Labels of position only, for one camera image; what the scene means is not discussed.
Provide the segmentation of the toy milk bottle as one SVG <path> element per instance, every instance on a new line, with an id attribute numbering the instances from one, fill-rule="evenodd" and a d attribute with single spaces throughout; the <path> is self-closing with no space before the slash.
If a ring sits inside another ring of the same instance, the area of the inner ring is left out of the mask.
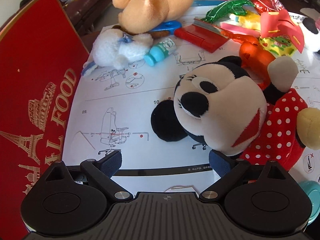
<path id="1" fill-rule="evenodd" d="M 176 50 L 176 43 L 171 38 L 165 38 L 161 42 L 152 46 L 150 51 L 144 55 L 145 62 L 154 66 L 156 63 L 163 61 Z"/>

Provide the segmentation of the panda plush toy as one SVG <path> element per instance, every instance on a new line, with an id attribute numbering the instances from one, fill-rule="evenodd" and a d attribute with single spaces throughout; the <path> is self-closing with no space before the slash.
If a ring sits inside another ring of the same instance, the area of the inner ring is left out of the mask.
<path id="1" fill-rule="evenodd" d="M 319 60 L 319 28 L 313 18 L 306 16 L 299 26 L 304 35 L 304 47 Z"/>

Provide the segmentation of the red foil balloon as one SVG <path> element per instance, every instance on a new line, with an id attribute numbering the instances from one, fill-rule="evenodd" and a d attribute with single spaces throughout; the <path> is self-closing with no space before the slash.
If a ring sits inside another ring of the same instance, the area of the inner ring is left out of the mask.
<path id="1" fill-rule="evenodd" d="M 276 12 L 284 10 L 285 7 L 279 0 L 250 0 L 255 10 L 261 15 L 263 12 Z"/>

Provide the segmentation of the pink foam sheet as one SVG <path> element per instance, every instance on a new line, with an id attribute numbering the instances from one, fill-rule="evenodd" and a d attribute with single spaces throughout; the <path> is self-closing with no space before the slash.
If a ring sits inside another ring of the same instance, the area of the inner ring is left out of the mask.
<path id="1" fill-rule="evenodd" d="M 234 34 L 243 34 L 243 35 L 251 35 L 256 38 L 260 37 L 260 33 L 253 29 L 244 28 L 238 25 L 229 24 L 226 22 L 221 22 L 220 27 L 226 31 L 229 31 Z"/>

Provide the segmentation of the orange plastic toy horse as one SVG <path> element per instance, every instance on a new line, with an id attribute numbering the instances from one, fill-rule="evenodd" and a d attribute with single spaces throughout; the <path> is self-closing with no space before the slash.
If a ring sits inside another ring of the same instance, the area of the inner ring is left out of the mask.
<path id="1" fill-rule="evenodd" d="M 251 35 L 233 34 L 223 30 L 222 34 L 235 42 L 241 43 L 239 56 L 242 60 L 241 67 L 249 68 L 262 79 L 258 86 L 265 90 L 271 83 L 267 67 L 276 58 L 259 43 L 257 38 Z"/>

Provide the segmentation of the dark red sofa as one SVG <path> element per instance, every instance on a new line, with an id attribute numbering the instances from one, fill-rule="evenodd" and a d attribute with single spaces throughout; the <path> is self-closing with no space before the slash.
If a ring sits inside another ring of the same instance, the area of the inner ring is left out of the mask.
<path id="1" fill-rule="evenodd" d="M 17 13 L 20 12 L 23 6 L 29 1 L 31 0 L 22 0 Z M 69 3 L 61 2 L 80 37 L 93 31 L 94 21 L 111 3 L 112 0 L 72 0 Z"/>

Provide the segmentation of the foam craft house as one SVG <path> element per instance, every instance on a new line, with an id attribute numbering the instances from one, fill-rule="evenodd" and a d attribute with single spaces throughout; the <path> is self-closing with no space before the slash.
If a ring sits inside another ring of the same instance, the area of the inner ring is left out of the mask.
<path id="1" fill-rule="evenodd" d="M 300 26 L 291 20 L 287 10 L 275 12 L 263 12 L 260 15 L 260 44 L 263 48 L 269 47 L 274 51 L 275 47 L 286 47 L 288 40 L 300 53 L 304 49 L 304 35 Z"/>

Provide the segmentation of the red gift box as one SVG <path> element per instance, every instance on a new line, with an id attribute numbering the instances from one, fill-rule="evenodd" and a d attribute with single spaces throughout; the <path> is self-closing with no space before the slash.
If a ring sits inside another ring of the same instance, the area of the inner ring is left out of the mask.
<path id="1" fill-rule="evenodd" d="M 1 28 L 1 239 L 22 239 L 22 200 L 61 159 L 88 51 L 59 0 L 32 0 Z"/>

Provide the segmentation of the beige plush animal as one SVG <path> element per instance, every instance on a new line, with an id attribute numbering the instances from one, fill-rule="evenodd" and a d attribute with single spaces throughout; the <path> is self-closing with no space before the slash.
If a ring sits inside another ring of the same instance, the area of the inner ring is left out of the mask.
<path id="1" fill-rule="evenodd" d="M 118 22 L 131 34 L 151 31 L 163 22 L 180 18 L 194 0 L 112 0 L 121 9 Z"/>

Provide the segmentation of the white fluffy plush toy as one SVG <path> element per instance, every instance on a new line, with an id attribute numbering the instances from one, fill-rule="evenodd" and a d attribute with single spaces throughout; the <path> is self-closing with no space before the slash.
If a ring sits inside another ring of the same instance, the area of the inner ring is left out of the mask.
<path id="1" fill-rule="evenodd" d="M 120 70 L 128 63 L 142 60 L 153 44 L 150 34 L 130 35 L 120 29 L 100 32 L 83 65 L 82 76 L 88 76 L 97 67 L 113 67 Z"/>

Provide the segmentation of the red plastic case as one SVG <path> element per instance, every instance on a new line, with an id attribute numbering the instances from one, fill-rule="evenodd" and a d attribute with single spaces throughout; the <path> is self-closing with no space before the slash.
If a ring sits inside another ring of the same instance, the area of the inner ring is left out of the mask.
<path id="1" fill-rule="evenodd" d="M 213 53 L 229 40 L 222 31 L 218 26 L 195 18 L 193 24 L 176 29 L 174 35 Z"/>

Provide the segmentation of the Minnie Mouse plush toy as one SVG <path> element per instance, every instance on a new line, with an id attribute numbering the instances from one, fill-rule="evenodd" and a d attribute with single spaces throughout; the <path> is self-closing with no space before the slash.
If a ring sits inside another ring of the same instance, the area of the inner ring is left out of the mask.
<path id="1" fill-rule="evenodd" d="M 210 151 L 253 165 L 277 161 L 290 170 L 305 148 L 319 149 L 319 110 L 292 88 L 298 67 L 290 57 L 268 65 L 265 90 L 241 64 L 227 56 L 185 74 L 173 99 L 153 110 L 151 127 L 166 142 L 191 137 Z"/>

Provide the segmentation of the white instruction sheet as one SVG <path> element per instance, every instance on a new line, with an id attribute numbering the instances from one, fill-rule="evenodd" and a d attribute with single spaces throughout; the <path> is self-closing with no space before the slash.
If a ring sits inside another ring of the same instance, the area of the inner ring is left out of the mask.
<path id="1" fill-rule="evenodd" d="M 209 53 L 177 37 L 174 42 L 176 50 L 153 67 L 138 61 L 122 70 L 97 68 L 80 79 L 63 148 L 65 164 L 98 160 L 120 149 L 122 166 L 113 179 L 132 194 L 202 192 L 219 179 L 209 165 L 209 147 L 191 138 L 168 143 L 158 139 L 150 116 L 161 101 L 172 97 L 185 73 L 237 55 L 240 45 L 230 40 Z"/>

